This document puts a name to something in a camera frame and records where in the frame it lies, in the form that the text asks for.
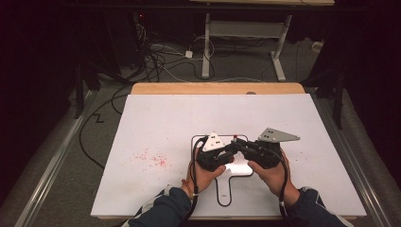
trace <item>person's right hand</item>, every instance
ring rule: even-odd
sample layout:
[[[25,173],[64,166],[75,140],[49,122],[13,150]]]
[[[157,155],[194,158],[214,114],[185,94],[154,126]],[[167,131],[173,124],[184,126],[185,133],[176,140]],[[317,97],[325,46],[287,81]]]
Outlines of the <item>person's right hand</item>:
[[[287,170],[288,170],[288,181],[286,185],[286,189],[284,192],[284,203],[287,207],[293,205],[299,198],[300,192],[297,188],[292,184],[290,178],[290,171],[289,171],[289,161],[284,153],[283,153],[284,160],[286,162]],[[268,186],[271,193],[276,195],[277,197],[280,196],[280,191],[283,186],[285,171],[284,167],[281,163],[279,163],[276,167],[264,169],[262,166],[258,165],[254,161],[249,161],[248,166],[259,175],[260,179],[265,182]]]

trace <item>dark blue sleeve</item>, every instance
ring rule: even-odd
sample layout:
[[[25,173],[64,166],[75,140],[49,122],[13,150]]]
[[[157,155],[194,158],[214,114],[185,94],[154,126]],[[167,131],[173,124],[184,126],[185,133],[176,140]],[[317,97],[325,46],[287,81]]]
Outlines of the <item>dark blue sleeve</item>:
[[[128,224],[141,227],[179,226],[190,208],[191,201],[185,192],[168,185],[159,195],[146,202]]]
[[[299,189],[300,198],[287,209],[288,220],[300,227],[346,227],[353,226],[344,218],[326,210],[319,192],[313,188]]]

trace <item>white board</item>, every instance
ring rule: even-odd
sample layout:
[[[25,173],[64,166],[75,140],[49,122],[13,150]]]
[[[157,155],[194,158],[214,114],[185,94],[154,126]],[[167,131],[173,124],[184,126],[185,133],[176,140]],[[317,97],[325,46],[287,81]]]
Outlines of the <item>white board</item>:
[[[126,101],[91,215],[130,218],[168,184],[181,186],[194,135],[244,134],[270,127],[301,137],[281,143],[297,187],[319,190],[341,216],[366,216],[310,95],[133,95]],[[230,180],[232,202],[203,191],[193,218],[280,217],[278,200],[256,174]]]

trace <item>table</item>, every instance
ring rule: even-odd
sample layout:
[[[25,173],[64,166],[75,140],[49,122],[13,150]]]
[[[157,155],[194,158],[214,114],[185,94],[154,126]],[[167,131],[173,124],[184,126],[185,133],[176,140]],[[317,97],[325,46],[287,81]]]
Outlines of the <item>table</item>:
[[[241,132],[254,140],[266,125],[301,136],[300,141],[282,144],[296,185],[319,188],[325,204],[339,215],[366,215],[310,95],[300,84],[138,83],[131,93],[92,216],[130,218],[167,183],[179,184],[190,160],[193,135],[212,130]],[[255,174],[234,178],[231,184],[230,206],[216,203],[212,183],[200,195],[191,218],[281,217],[277,198]]]
[[[258,4],[258,5],[308,5],[317,6],[333,6],[334,0],[191,0],[196,2],[204,2],[208,5],[212,3],[237,3],[237,4]],[[278,38],[275,51],[270,52],[272,64],[279,81],[286,81],[283,67],[280,63],[280,54],[286,40],[289,24],[292,15],[287,15],[284,23],[261,23],[261,22],[238,22],[238,21],[212,21],[210,13],[206,13],[205,32],[204,32],[204,54],[202,63],[201,76],[205,79],[209,78],[210,65],[210,36],[226,36],[226,37],[255,37],[255,38]]]

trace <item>black controller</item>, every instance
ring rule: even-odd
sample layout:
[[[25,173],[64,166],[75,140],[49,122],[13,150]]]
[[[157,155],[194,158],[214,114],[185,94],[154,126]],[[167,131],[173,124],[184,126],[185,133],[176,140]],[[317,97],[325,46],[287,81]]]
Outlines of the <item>black controller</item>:
[[[231,163],[234,160],[234,155],[239,151],[245,159],[254,161],[265,169],[276,167],[283,157],[279,142],[300,139],[298,136],[273,129],[264,131],[259,139],[254,142],[234,136],[230,144],[223,146],[220,145],[222,142],[215,137],[217,135],[212,133],[200,139],[203,140],[203,144],[199,147],[196,157],[200,166],[208,171],[215,171],[219,166]]]

